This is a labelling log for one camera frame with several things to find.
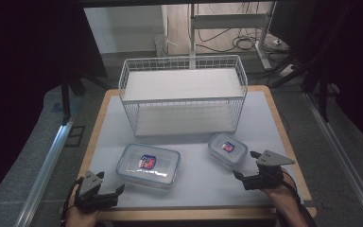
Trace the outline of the black stand legs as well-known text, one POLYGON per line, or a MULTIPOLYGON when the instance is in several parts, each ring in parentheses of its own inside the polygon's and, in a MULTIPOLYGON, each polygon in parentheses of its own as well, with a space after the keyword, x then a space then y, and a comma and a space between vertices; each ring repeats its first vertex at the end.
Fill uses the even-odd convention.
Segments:
POLYGON ((61 76, 60 89, 63 111, 62 125, 66 125, 72 116, 69 90, 72 90, 75 96, 83 96, 85 94, 85 87, 79 76, 75 73, 64 71, 61 76))
POLYGON ((328 97, 328 76, 327 68, 319 62, 311 62, 308 66, 307 75, 302 83, 302 90, 306 93, 312 92, 315 86, 319 86, 318 111, 325 122, 328 122, 327 116, 327 97, 328 97))

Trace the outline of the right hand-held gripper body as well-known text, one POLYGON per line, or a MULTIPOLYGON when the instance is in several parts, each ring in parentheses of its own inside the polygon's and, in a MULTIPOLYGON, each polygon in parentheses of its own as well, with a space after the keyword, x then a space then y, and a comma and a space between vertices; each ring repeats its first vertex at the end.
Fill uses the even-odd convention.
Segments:
POLYGON ((244 177, 243 185, 246 190, 275 188, 284 177, 282 166, 294 164, 292 159, 270 150, 265 150, 260 158, 255 160, 258 174, 244 177))

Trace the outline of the person's left hand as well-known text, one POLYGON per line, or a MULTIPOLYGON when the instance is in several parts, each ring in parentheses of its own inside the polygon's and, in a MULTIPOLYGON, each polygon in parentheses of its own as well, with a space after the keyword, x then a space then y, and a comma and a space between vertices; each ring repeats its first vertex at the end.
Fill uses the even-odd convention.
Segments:
POLYGON ((100 212, 91 214, 81 212, 75 205, 69 205, 66 212, 65 227, 95 227, 100 212))

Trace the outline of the person's right hand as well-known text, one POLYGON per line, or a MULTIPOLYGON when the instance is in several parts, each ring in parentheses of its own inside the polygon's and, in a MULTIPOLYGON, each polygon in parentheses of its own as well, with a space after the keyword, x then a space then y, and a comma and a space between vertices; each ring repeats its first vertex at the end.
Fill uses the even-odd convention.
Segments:
POLYGON ((272 189, 262 189, 274 206, 288 205, 296 202, 291 188, 296 189, 296 185, 285 168, 282 169, 283 181, 272 189))

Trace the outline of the small clear food container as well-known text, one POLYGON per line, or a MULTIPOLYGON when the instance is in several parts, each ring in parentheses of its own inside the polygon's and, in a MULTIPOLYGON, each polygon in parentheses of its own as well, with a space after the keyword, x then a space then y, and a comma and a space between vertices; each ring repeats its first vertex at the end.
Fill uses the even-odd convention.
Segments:
POLYGON ((248 153, 248 147, 226 132, 217 133, 208 143, 210 154, 223 165, 236 169, 248 153))

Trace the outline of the large clear food container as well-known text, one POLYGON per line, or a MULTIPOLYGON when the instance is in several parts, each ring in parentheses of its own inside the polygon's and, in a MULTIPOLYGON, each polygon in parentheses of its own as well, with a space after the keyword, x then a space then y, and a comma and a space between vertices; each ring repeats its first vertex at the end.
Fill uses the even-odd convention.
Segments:
POLYGON ((116 173, 129 183, 167 190, 176 179, 181 159, 176 150, 129 144, 117 164, 116 173))

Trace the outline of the white wire two-tier rack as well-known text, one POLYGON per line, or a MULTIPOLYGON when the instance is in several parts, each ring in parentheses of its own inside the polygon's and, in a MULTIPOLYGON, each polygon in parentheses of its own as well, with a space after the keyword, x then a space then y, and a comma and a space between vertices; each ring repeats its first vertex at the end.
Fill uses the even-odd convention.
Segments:
POLYGON ((136 136, 234 132, 248 79, 236 55, 129 59, 118 92, 136 136))

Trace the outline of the dark curtain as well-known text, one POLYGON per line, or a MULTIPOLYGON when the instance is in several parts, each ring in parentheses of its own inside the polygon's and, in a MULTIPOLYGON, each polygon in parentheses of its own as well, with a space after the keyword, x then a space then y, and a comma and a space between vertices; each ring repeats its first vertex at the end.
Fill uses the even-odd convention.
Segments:
POLYGON ((0 0, 0 183, 22 151, 45 94, 64 77, 103 77, 80 0, 0 0))
POLYGON ((328 80, 339 89, 337 104, 363 133, 363 0, 310 0, 315 4, 302 60, 320 51, 346 4, 352 8, 326 50, 328 80))

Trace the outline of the white metal stand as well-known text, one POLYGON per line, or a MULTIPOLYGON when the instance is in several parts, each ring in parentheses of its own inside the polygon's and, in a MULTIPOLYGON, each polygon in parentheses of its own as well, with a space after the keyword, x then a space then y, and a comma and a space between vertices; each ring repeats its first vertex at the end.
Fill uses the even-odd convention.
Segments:
POLYGON ((275 6, 276 1, 272 1, 266 13, 200 15, 196 14, 195 4, 190 4, 189 56, 196 56, 197 29, 261 28, 261 36, 259 40, 254 43, 254 47, 264 69, 269 70, 271 65, 269 63, 268 57, 265 54, 264 44, 275 6))

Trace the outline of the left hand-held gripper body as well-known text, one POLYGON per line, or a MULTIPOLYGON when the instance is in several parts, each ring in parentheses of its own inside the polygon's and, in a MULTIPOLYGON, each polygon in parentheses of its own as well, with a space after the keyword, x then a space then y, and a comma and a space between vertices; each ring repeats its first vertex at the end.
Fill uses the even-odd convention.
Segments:
POLYGON ((98 210, 105 210, 117 205, 117 202, 110 202, 111 194, 100 195, 99 189, 103 179, 88 170, 82 178, 80 187, 77 189, 75 206, 83 213, 89 214, 98 210))

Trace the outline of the aluminium rail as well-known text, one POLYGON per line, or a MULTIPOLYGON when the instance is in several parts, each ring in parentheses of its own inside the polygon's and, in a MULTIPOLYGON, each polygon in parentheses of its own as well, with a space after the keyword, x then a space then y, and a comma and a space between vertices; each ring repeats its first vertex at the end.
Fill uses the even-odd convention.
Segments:
POLYGON ((37 175, 34 184, 26 198, 26 201, 16 219, 13 227, 29 227, 33 220, 38 206, 43 197, 44 190, 52 176, 53 170, 56 166, 61 151, 64 147, 66 138, 73 126, 75 116, 71 115, 65 124, 62 124, 54 138, 54 141, 45 157, 43 165, 37 175))
POLYGON ((341 165, 342 170, 346 175, 346 178, 350 182, 351 187, 353 188, 355 194, 357 195, 363 207, 363 180, 356 171, 352 161, 350 160, 349 156, 346 153, 346 150, 338 140, 330 123, 326 122, 319 113, 318 111, 319 104, 317 103, 316 99, 314 99, 311 95, 307 93, 304 93, 303 97, 306 99, 312 114, 314 115, 316 121, 320 126, 322 133, 326 137, 326 140, 332 149, 332 152, 337 157, 337 160, 341 165))

